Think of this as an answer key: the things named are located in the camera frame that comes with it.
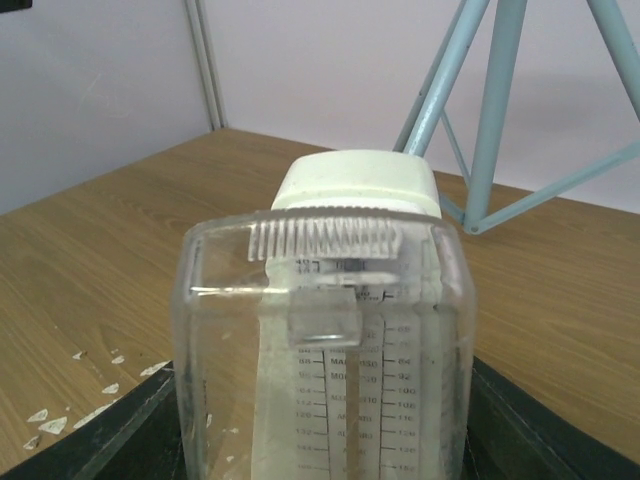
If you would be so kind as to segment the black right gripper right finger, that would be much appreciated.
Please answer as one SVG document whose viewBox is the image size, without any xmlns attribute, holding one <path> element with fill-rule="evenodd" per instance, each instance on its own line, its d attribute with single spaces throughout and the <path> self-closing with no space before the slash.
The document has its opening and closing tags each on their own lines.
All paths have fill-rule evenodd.
<svg viewBox="0 0 640 480">
<path fill-rule="evenodd" d="M 476 358 L 466 479 L 637 479 L 639 465 L 555 414 Z"/>
</svg>

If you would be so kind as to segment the clear plastic metronome cover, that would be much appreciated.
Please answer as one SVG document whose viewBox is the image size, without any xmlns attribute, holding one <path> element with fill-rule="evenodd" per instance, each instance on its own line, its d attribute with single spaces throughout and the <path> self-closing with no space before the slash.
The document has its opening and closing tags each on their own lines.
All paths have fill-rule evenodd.
<svg viewBox="0 0 640 480">
<path fill-rule="evenodd" d="M 357 207 L 185 238 L 171 318 L 191 479 L 457 479 L 475 331 L 455 230 Z"/>
</svg>

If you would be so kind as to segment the white metronome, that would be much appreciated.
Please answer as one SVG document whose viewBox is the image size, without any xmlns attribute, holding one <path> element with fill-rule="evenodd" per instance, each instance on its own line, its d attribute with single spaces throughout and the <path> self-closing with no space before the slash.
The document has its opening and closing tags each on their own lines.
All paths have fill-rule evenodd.
<svg viewBox="0 0 640 480">
<path fill-rule="evenodd" d="M 414 155 L 333 151 L 297 159 L 273 205 L 363 207 L 441 216 Z M 293 349 L 260 322 L 252 475 L 256 479 L 435 479 L 440 475 L 441 327 L 411 312 L 363 318 L 358 349 Z"/>
</svg>

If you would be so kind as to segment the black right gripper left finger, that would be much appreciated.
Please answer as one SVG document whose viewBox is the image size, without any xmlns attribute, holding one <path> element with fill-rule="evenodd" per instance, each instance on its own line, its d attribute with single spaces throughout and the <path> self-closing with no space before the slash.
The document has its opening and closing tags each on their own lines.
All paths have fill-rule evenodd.
<svg viewBox="0 0 640 480">
<path fill-rule="evenodd" d="M 173 365 L 1 477 L 185 479 Z"/>
</svg>

